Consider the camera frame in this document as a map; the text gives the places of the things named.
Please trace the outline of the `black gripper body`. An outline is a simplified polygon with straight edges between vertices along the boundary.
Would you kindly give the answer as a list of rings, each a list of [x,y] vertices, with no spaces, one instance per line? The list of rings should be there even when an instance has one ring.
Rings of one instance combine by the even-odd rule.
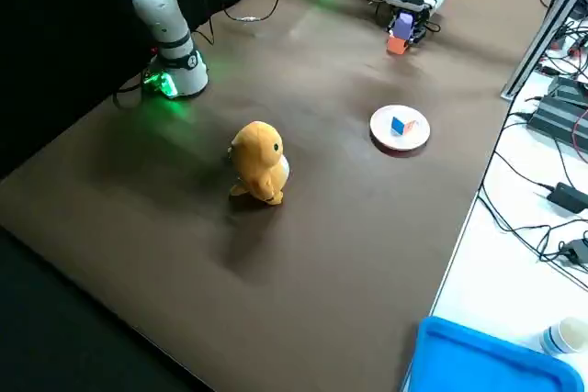
[[[411,11],[413,13],[421,13],[426,10],[432,10],[434,3],[426,2],[425,0],[384,0],[392,7]]]
[[[428,32],[435,33],[435,23],[430,20],[429,10],[413,13],[413,28],[409,38],[410,43],[420,42]]]

